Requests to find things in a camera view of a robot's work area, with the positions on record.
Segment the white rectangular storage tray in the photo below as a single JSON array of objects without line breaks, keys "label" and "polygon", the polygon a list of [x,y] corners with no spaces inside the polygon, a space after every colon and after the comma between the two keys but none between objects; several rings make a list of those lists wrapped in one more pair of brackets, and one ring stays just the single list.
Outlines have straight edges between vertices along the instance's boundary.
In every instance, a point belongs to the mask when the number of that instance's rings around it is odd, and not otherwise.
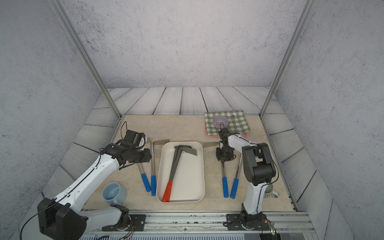
[{"label": "white rectangular storage tray", "polygon": [[163,201],[163,196],[169,182],[174,153],[176,150],[175,147],[181,145],[195,149],[197,154],[192,155],[184,151],[181,153],[180,161],[173,179],[170,201],[167,203],[195,203],[201,201],[205,196],[206,188],[202,144],[195,141],[169,142],[163,145],[157,176],[156,197],[160,202]]}]

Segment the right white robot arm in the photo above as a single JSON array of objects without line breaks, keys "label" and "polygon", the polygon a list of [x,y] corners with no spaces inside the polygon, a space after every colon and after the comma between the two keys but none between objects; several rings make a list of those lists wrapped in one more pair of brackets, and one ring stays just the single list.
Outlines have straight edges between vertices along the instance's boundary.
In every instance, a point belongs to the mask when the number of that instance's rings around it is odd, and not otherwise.
[{"label": "right white robot arm", "polygon": [[262,202],[267,186],[273,183],[277,167],[266,143],[253,143],[240,134],[230,133],[227,128],[219,130],[221,146],[216,148],[216,157],[225,173],[225,162],[235,159],[234,151],[242,154],[244,175],[249,182],[246,200],[242,204],[240,223],[245,228],[261,222]]}]

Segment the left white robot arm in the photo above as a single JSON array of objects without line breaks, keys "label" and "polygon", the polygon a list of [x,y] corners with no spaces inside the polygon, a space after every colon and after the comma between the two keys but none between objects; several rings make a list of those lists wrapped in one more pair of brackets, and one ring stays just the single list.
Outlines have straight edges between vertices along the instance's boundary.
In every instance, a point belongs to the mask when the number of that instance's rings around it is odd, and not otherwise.
[{"label": "left white robot arm", "polygon": [[100,150],[96,161],[69,187],[55,198],[38,204],[39,230],[54,240],[78,240],[83,234],[103,227],[125,230],[131,224],[129,210],[116,200],[102,210],[84,211],[92,193],[116,169],[148,163],[150,149],[136,149],[109,144]]}]

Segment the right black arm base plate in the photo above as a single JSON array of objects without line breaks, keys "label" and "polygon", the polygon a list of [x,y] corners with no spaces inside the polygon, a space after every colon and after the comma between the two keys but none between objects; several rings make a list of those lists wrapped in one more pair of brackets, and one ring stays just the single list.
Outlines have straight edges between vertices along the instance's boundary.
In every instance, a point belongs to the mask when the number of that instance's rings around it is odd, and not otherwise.
[{"label": "right black arm base plate", "polygon": [[223,223],[229,231],[268,231],[270,229],[269,220],[263,213],[249,215],[240,212],[239,214],[227,214],[226,221]]}]

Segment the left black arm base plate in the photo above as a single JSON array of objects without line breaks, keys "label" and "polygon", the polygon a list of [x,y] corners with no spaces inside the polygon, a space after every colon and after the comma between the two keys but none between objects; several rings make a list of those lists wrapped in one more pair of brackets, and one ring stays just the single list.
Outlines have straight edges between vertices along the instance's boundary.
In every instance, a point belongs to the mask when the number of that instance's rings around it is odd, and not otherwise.
[{"label": "left black arm base plate", "polygon": [[126,215],[117,224],[102,227],[103,232],[142,232],[144,231],[146,215]]}]

